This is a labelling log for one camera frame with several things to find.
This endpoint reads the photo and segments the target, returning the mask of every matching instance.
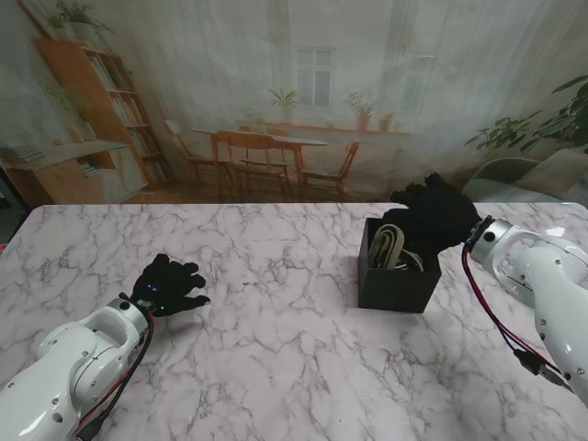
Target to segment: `houseplant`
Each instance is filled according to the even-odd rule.
[[[88,15],[87,11],[94,8],[93,5],[80,5],[76,1],[68,5],[63,0],[59,0],[57,8],[70,23],[78,39],[89,41],[90,44],[100,49],[109,49],[102,32],[105,30],[112,32],[112,29]]]
[[[249,120],[253,133],[267,133],[264,112],[255,110],[252,107],[245,107],[243,113]]]
[[[554,112],[551,118],[536,125],[535,128],[531,127],[531,119],[540,110],[525,119],[499,119],[494,123],[494,127],[478,130],[479,134],[466,141],[465,145],[477,141],[476,150],[493,150],[508,142],[507,148],[519,145],[521,152],[524,152],[534,147],[541,139],[558,140],[558,149],[566,148],[566,141],[571,141],[574,147],[588,144],[588,75],[574,78],[551,93],[556,94],[575,85],[582,85],[576,95],[564,107]]]
[[[298,101],[296,101],[296,95],[298,94],[297,91],[292,90],[287,94],[284,94],[284,91],[280,88],[279,92],[276,92],[273,89],[269,89],[272,95],[275,97],[271,100],[272,106],[281,107],[282,109],[282,122],[291,123],[292,122],[292,110],[296,108]]]
[[[82,116],[82,111],[91,109],[93,105],[76,87],[46,84],[45,91],[51,100],[75,121],[84,141],[96,140],[92,126]]]
[[[53,29],[59,40],[72,40],[74,34],[66,17],[62,12],[55,12],[47,18],[47,24]]]
[[[379,120],[379,131],[390,131],[390,124],[395,118],[396,115],[392,112],[388,112],[384,115],[384,118]]]
[[[352,92],[347,95],[345,103],[357,114],[357,128],[367,130],[378,100],[372,98],[371,92]]]

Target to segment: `white marble surface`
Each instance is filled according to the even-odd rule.
[[[130,293],[156,254],[195,261],[212,304],[158,320],[99,440],[588,440],[588,410],[527,373],[443,252],[422,316],[356,305],[364,218],[391,204],[52,206],[0,256],[0,384],[42,337]],[[479,205],[588,249],[577,205]],[[532,312],[475,264],[496,313]]]

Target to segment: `window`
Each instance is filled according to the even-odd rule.
[[[421,111],[426,79],[435,57],[422,53],[412,53],[410,57],[402,93],[401,113],[407,117],[416,117]]]
[[[333,51],[298,49],[297,54],[300,103],[307,106],[329,107],[333,89]]]

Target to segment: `printed backdrop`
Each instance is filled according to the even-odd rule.
[[[582,0],[0,8],[0,157],[31,207],[388,200],[432,172],[474,200],[582,192]]]

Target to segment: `white robotic arm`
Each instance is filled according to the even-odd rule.
[[[83,415],[125,375],[148,324],[132,303],[115,299],[47,335],[38,361],[0,391],[2,439],[73,439]]]
[[[499,264],[522,239],[534,242],[516,257],[508,274],[502,273]],[[588,291],[579,285],[588,276],[588,254],[559,237],[490,218],[466,246],[504,290],[535,309],[535,326],[545,347],[571,389],[588,404]]]

